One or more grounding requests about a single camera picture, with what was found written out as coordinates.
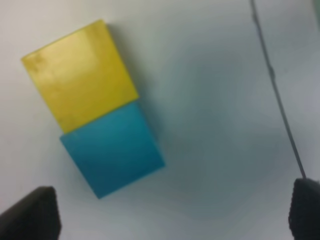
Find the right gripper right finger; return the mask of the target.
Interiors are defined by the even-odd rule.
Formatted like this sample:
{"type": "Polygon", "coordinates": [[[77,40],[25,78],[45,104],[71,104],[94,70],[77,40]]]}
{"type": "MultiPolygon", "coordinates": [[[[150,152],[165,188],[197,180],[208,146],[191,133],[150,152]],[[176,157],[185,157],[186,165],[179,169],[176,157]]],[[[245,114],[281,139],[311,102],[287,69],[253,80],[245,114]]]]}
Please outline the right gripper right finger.
{"type": "Polygon", "coordinates": [[[320,184],[309,178],[294,181],[288,224],[295,240],[320,238],[320,184]]]}

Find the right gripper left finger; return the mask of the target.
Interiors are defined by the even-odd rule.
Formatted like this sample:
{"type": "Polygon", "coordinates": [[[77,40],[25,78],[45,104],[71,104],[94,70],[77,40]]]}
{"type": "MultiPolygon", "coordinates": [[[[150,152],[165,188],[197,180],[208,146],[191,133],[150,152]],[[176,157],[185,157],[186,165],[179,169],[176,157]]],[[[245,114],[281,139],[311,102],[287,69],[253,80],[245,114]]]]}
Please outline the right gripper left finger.
{"type": "Polygon", "coordinates": [[[2,240],[58,240],[62,230],[56,190],[40,186],[0,214],[2,240]]]}

